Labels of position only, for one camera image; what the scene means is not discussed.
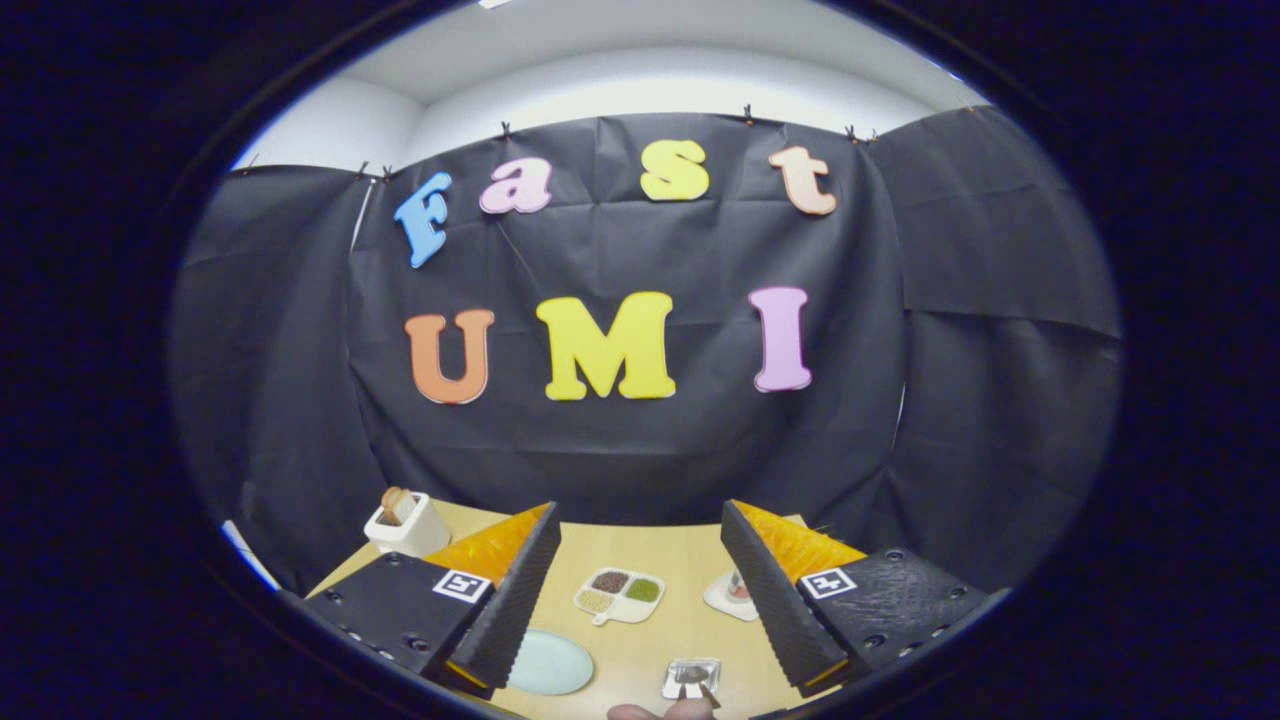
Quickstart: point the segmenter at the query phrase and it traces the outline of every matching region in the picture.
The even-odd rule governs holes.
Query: white ceiling
[[[340,77],[424,106],[509,72],[588,53],[658,46],[746,50],[859,76],[941,111],[984,100],[914,50],[810,0],[512,0],[467,3],[346,68]]]

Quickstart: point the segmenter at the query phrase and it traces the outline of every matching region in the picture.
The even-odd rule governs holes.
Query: orange letter u
[[[451,380],[440,372],[440,331],[447,324],[443,315],[417,315],[404,322],[408,333],[410,364],[417,391],[431,402],[465,405],[480,397],[489,384],[488,328],[492,310],[463,310],[453,319],[462,329],[462,354],[466,370]]]

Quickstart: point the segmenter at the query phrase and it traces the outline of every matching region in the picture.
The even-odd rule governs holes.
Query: white wall
[[[323,165],[380,174],[401,167],[422,106],[358,79],[333,78],[305,95],[269,126],[236,161],[259,165]]]
[[[600,53],[529,68],[426,109],[404,164],[513,131],[598,115],[719,113],[788,120],[861,136],[933,114],[855,76],[797,60],[710,47]]]
[[[646,47],[598,53],[525,68],[428,108],[365,81],[338,77],[300,100],[246,150],[236,167],[325,165],[369,172],[502,132],[628,113],[740,114],[860,137],[932,115],[924,104],[860,77],[760,53]]]

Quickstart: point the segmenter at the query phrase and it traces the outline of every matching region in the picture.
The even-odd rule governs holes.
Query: small white dish
[[[532,694],[568,694],[591,682],[595,664],[568,638],[529,628],[507,684]]]

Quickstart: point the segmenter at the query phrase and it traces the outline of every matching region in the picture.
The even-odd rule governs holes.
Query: foam letter
[[[760,311],[764,336],[764,368],[755,375],[755,389],[777,392],[808,387],[813,373],[800,357],[800,307],[809,301],[809,295],[799,287],[762,287],[748,299]]]
[[[444,245],[444,231],[435,229],[431,223],[440,224],[449,217],[449,209],[444,205],[440,192],[452,182],[449,173],[435,173],[426,184],[417,188],[417,192],[410,195],[408,200],[396,209],[396,219],[404,225],[404,232],[408,234],[411,250],[408,264],[412,268],[421,268],[422,263]]]
[[[655,140],[640,152],[640,164],[649,170],[640,176],[640,187],[649,200],[694,200],[712,184],[701,164],[707,152],[692,140]]]
[[[480,193],[480,209],[485,213],[493,215],[511,210],[536,213],[552,201],[552,193],[547,192],[547,183],[552,179],[552,164],[541,158],[521,158],[503,163],[492,177],[498,182]]]
[[[413,383],[428,400],[442,405],[471,402],[489,384],[486,334],[493,324],[493,311],[463,310],[453,322],[462,329],[462,355],[466,361],[466,370],[458,380],[445,379],[440,373],[440,331],[445,325],[444,316],[417,315],[404,323]]]
[[[792,205],[810,215],[826,215],[836,209],[836,196],[818,191],[817,176],[827,174],[827,164],[810,160],[809,150],[799,145],[787,147],[769,155],[769,164],[782,168],[782,182]]]
[[[623,361],[627,372],[618,383],[622,397],[676,395],[676,382],[667,377],[663,340],[663,323],[669,311],[669,295],[631,293],[622,300],[613,327],[604,336],[576,297],[556,297],[538,305],[538,319],[547,323],[552,346],[552,382],[547,386],[547,397],[586,397],[586,386],[577,379],[579,366],[595,395],[608,397]]]

